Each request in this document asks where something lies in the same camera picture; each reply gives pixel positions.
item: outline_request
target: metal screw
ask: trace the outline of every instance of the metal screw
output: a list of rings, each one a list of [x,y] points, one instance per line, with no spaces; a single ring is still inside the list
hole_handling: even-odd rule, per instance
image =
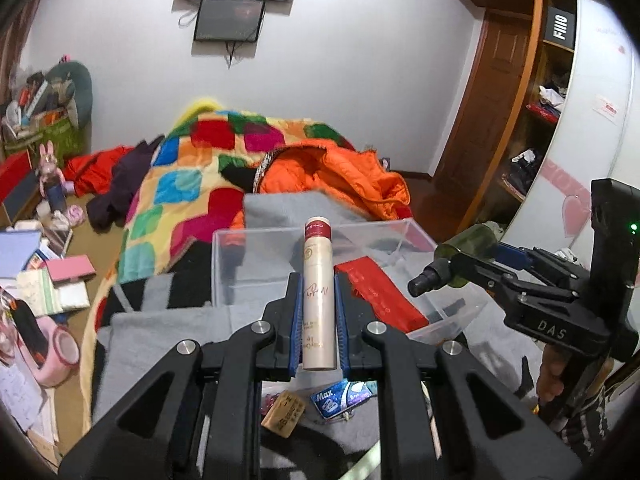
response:
[[[462,345],[457,341],[445,341],[442,343],[442,349],[449,355],[458,355],[462,352]]]
[[[178,351],[178,354],[190,355],[190,354],[193,354],[193,352],[195,351],[196,343],[195,343],[195,341],[192,341],[191,339],[185,339],[183,341],[180,341],[175,346],[175,349]]]
[[[260,320],[256,321],[251,325],[252,332],[257,334],[266,334],[269,330],[271,330],[271,323],[268,321]]]
[[[386,325],[381,321],[372,321],[367,325],[367,330],[375,335],[380,335],[386,332]]]

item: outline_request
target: wooden floor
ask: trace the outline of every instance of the wooden floor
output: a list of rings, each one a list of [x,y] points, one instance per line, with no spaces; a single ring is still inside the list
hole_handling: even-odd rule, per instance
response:
[[[449,240],[466,211],[466,203],[457,197],[440,192],[433,182],[405,178],[411,193],[411,211],[415,221],[437,243]]]

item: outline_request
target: pink case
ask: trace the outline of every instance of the pink case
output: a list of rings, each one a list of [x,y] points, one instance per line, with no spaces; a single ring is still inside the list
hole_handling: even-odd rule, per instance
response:
[[[46,266],[53,283],[77,282],[95,274],[94,266],[85,254],[63,260],[48,260]]]

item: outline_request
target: heart decoration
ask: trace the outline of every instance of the heart decoration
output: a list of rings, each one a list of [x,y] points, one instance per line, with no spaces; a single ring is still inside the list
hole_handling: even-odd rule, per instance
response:
[[[562,223],[564,224],[564,236],[574,238],[589,219],[591,210],[585,207],[575,195],[569,195],[562,202]]]

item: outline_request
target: transparent storage container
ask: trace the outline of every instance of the transparent storage container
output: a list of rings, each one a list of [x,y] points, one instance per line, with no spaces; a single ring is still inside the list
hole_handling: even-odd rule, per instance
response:
[[[267,303],[284,297],[289,273],[302,273],[303,235],[303,226],[217,231],[211,283],[215,306],[231,307],[232,317],[233,307],[240,306],[242,326],[260,319]],[[409,338],[427,344],[455,338],[488,303],[488,294],[473,283],[444,286],[419,298],[409,295],[407,283],[433,261],[436,248],[413,219],[332,226],[332,245],[334,265],[372,258],[426,317],[429,325],[411,332]]]

